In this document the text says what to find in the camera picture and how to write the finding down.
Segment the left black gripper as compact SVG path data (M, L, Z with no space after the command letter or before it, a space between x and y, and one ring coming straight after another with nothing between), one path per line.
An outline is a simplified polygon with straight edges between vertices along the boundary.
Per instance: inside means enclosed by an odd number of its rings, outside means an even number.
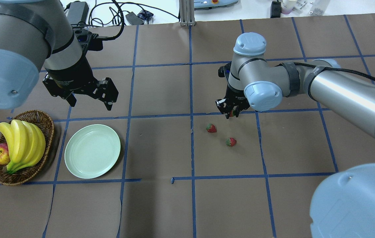
M60 97L75 107L73 95L88 95L112 110L119 91L110 77L97 80L86 58L93 33L85 28L76 28L65 44L55 48L44 62L47 74L43 85L53 97Z

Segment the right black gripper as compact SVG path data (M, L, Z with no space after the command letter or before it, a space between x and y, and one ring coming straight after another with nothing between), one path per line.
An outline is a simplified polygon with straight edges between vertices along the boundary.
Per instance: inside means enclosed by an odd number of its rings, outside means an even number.
M250 105L244 95L244 90L241 89L242 83L240 79L231 72L231 65L227 64L218 69L218 76L224 77L227 80L227 89L223 99L217 99L215 104L221 114L229 115L232 112L232 117L239 117L243 110L247 110Z

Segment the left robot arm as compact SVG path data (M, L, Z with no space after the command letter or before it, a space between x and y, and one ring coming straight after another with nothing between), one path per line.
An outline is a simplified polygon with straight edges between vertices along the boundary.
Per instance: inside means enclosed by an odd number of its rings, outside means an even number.
M118 89L111 78L94 77L86 54L114 39L72 26L59 0L0 0L0 109L23 105L45 69L51 96L73 107L76 94L87 95L111 110Z

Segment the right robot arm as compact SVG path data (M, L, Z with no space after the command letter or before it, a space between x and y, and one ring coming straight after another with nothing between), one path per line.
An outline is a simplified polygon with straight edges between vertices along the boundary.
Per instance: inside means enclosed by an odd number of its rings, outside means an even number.
M227 90L215 104L226 118L250 107L271 110L284 97L306 94L375 138L375 77L341 69L332 59L270 67L266 39L254 32L242 33L233 51L232 61L218 70ZM310 217L313 238L375 238L375 163L323 180L313 193Z

